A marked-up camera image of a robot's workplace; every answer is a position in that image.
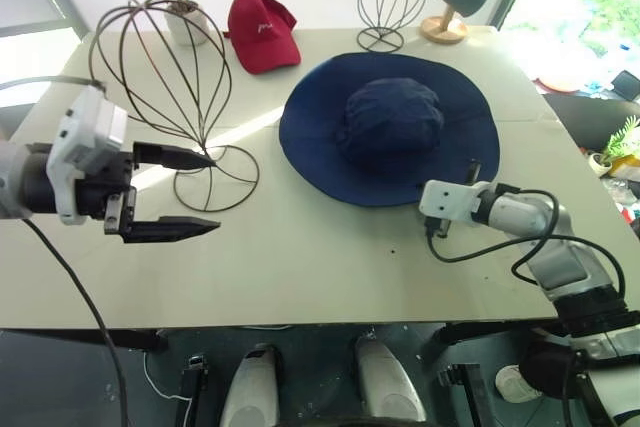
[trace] white table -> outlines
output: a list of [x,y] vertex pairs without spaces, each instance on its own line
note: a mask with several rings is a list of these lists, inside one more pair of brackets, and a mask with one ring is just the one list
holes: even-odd
[[[332,55],[358,50],[355,35],[355,30],[298,31],[303,63],[260,76],[244,72],[227,44],[234,91],[214,136],[237,133],[233,129],[267,112],[276,120],[277,109],[306,72]],[[500,34],[473,28],[456,46],[431,44],[413,31],[405,38],[401,53],[449,64],[482,90],[500,137],[497,180],[554,192],[569,209],[576,234],[610,249],[625,267],[627,299],[630,307],[640,308],[640,244],[544,99],[503,51]],[[107,50],[115,49],[115,36],[104,42]],[[85,42],[64,72],[86,76],[86,56]],[[132,55],[128,62],[137,72],[132,78],[144,87],[148,76],[142,58]],[[113,84],[109,97],[127,107]],[[13,140],[49,141],[74,89],[52,87]],[[132,122],[127,146],[133,140],[186,145]],[[175,244],[124,245],[118,237],[105,237],[99,222],[66,227],[55,216],[35,216],[78,272],[108,326],[554,316],[536,287],[509,274],[517,248],[441,264],[426,247],[416,206],[361,208],[327,197],[289,165],[278,143],[277,123],[236,144],[256,155],[262,180],[246,203],[205,216],[222,222],[210,234]],[[162,214],[193,215],[175,200],[170,179],[138,198],[138,219]],[[2,222],[0,232],[0,326],[93,328],[74,287],[26,227]],[[487,227],[454,225],[449,239],[437,245],[443,254],[455,255],[502,240],[503,234]]]

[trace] hat crown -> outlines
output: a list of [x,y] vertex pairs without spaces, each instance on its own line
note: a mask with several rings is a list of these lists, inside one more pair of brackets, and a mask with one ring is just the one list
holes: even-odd
[[428,152],[438,145],[444,125],[439,102],[434,91],[413,79],[369,82],[347,101],[338,147],[351,162],[369,168]]

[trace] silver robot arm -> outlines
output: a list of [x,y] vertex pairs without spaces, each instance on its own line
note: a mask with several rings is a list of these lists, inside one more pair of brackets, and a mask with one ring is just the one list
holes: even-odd
[[[540,236],[552,207],[519,189],[429,181],[420,211],[430,220],[481,223],[512,238]],[[553,234],[574,236],[560,207]],[[520,244],[527,253],[537,240]],[[594,425],[640,425],[640,313],[629,311],[591,248],[550,239],[528,261],[531,274],[553,303],[580,359],[575,381]]]

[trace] cap brim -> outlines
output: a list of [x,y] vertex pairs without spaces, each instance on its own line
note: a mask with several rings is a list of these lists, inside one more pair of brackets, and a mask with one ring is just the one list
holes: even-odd
[[233,47],[238,60],[250,74],[300,63],[300,51],[291,35],[252,44],[234,43]]
[[[407,158],[393,175],[349,162],[334,141],[349,96],[367,82],[406,77],[438,94],[445,123],[439,146]],[[312,185],[344,202],[388,206],[417,202],[431,179],[464,183],[471,160],[479,180],[498,172],[500,146],[489,105],[462,73],[398,54],[344,54],[309,73],[294,89],[280,120],[280,143],[291,165]]]

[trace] sunlight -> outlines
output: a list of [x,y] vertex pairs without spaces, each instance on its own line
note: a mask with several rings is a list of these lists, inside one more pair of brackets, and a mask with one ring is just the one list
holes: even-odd
[[[47,30],[0,38],[0,82],[40,75],[55,75],[80,43],[73,29]],[[38,101],[51,84],[40,82],[4,90],[0,108]]]
[[[234,129],[213,137],[207,141],[207,150],[220,145],[233,144],[234,142],[238,142],[239,140],[250,136],[258,130],[263,129],[264,127],[276,123],[278,119],[282,117],[282,112],[284,112],[284,106],[277,107],[266,114],[262,114],[255,119],[250,120],[249,122],[245,122]],[[173,169],[166,169],[160,165],[156,165],[155,167],[151,167],[150,169],[135,175],[133,179],[131,179],[131,185],[140,192],[171,177],[174,172],[175,170]]]

